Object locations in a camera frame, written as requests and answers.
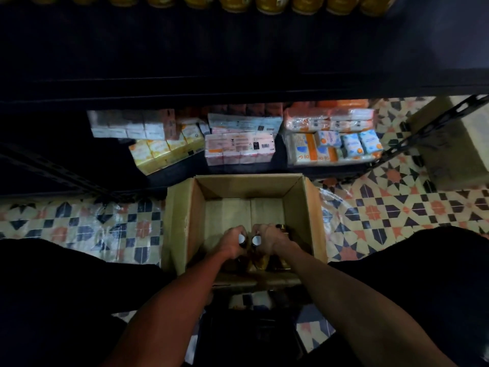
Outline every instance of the black pants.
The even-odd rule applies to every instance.
[[[110,314],[138,309],[172,279],[154,265],[106,263],[43,240],[0,245],[2,365],[98,365],[126,325]],[[365,259],[330,265],[400,305],[459,366],[486,365],[485,238],[461,228],[423,230]],[[299,364],[325,361],[358,364],[337,334]]]

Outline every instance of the white bottle cap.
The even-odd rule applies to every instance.
[[[262,244],[262,238],[260,236],[254,236],[251,239],[251,243],[253,243],[253,246],[260,246]]]

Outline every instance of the patterned tile floor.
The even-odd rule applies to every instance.
[[[385,147],[409,135],[404,124],[430,98],[394,98],[378,102],[376,131]],[[419,229],[455,225],[489,231],[489,191],[485,188],[438,192],[423,160],[410,150],[357,179],[351,185],[321,188],[324,228],[330,260],[357,260],[401,241]],[[0,201],[0,239],[39,237],[111,262],[158,264],[163,243],[165,201],[102,205],[93,197]],[[266,294],[234,299],[235,308],[270,306]],[[118,314],[129,320],[134,312]],[[306,306],[297,331],[308,351],[333,332],[313,306]],[[189,348],[188,361],[193,351]]]

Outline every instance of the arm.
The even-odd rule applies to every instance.
[[[134,315],[104,367],[180,366],[221,265],[243,253],[229,229],[204,260],[154,295]]]
[[[285,259],[315,305],[366,366],[455,366],[403,309],[302,251],[273,225],[255,225],[262,253]]]

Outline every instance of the hand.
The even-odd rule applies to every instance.
[[[276,255],[276,245],[281,242],[290,242],[287,236],[278,229],[275,224],[255,224],[251,230],[251,235],[259,235],[262,244],[258,246],[258,251],[267,255]]]
[[[226,259],[236,259],[240,255],[245,255],[246,251],[243,250],[239,244],[238,236],[243,234],[247,236],[246,229],[241,225],[239,227],[230,228],[219,240],[219,243],[214,248],[215,253],[223,253]]]

